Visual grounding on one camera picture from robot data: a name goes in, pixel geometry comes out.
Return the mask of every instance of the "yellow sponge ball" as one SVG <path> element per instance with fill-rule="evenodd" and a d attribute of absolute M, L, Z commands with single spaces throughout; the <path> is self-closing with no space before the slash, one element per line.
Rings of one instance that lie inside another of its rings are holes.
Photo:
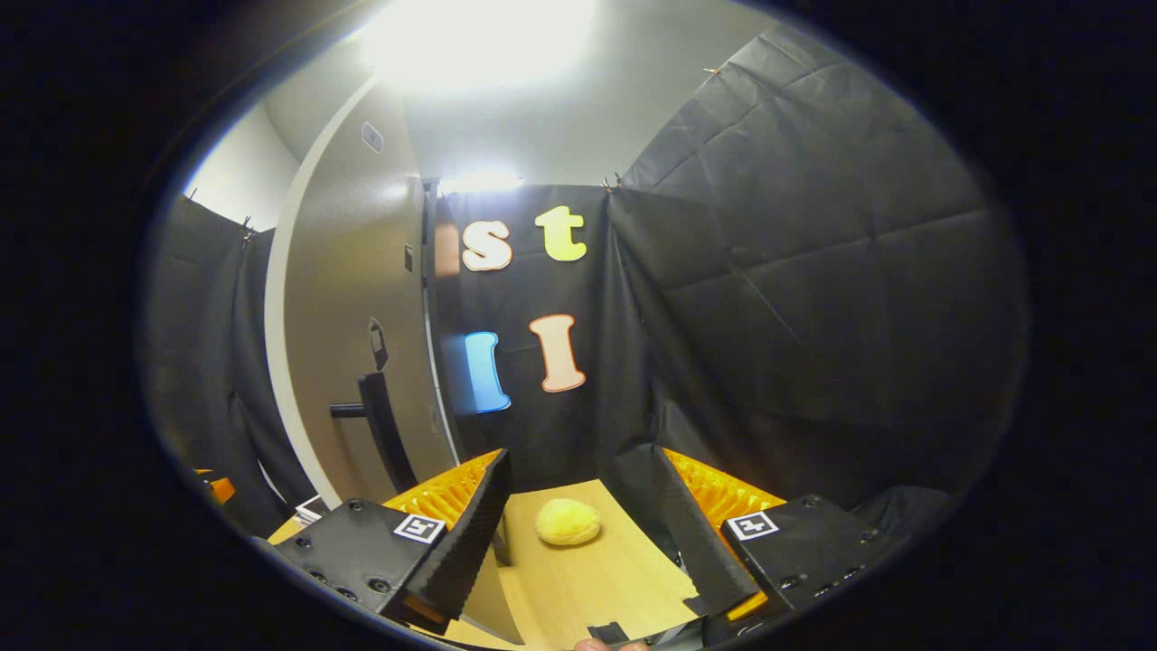
<path fill-rule="evenodd" d="M 551 545 L 580 545 L 598 535 L 598 511 L 575 500 L 552 500 L 538 512 L 536 528 Z"/>

